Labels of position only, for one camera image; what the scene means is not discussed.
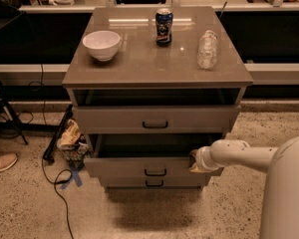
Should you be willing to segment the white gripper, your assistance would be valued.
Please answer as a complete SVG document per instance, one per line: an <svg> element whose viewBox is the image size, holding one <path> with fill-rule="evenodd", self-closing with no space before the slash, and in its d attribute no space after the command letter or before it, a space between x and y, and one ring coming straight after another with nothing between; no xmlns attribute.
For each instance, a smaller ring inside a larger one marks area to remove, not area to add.
<svg viewBox="0 0 299 239"><path fill-rule="evenodd" d="M209 146L194 149L189 156L195 158L196 162L189 168L192 173L207 173L219 168L219 165L211 158Z"/></svg>

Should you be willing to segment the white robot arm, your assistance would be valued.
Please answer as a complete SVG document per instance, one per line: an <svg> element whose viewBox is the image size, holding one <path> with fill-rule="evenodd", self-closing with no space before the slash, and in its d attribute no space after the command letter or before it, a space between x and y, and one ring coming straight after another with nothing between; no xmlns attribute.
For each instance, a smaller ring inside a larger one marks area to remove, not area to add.
<svg viewBox="0 0 299 239"><path fill-rule="evenodd" d="M243 165L266 174L259 239L299 239L299 136L278 147L221 139L193 150L189 170L208 173Z"/></svg>

